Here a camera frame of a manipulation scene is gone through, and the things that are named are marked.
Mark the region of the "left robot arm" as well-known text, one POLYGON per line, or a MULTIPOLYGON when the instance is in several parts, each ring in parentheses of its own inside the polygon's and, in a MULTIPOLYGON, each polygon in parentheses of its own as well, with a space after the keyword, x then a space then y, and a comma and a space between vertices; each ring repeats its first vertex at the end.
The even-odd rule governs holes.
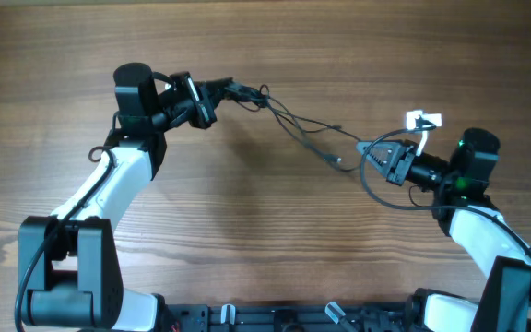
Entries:
POLYGON ((137 193, 157 175, 165 132, 184 123, 208 129, 223 100, 259 101, 230 78, 194 81, 142 63, 113 73, 118 110, 105 142, 88 158, 97 167, 77 192, 18 231, 14 320, 25 326, 94 331, 170 331, 177 326, 162 296, 124 287, 113 233, 137 193))

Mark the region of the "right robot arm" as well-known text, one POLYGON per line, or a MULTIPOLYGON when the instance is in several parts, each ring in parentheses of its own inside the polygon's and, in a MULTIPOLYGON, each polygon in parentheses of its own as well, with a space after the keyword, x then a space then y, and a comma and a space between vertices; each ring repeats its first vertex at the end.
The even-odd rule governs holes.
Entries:
POLYGON ((492 133, 467 129, 449 160, 429 155, 397 132, 356 149, 391 184, 411 182, 433 194, 425 208, 445 236, 461 246, 486 277, 478 302, 419 289, 404 306, 405 331, 531 331, 531 245, 505 222, 486 190, 499 160, 492 133))

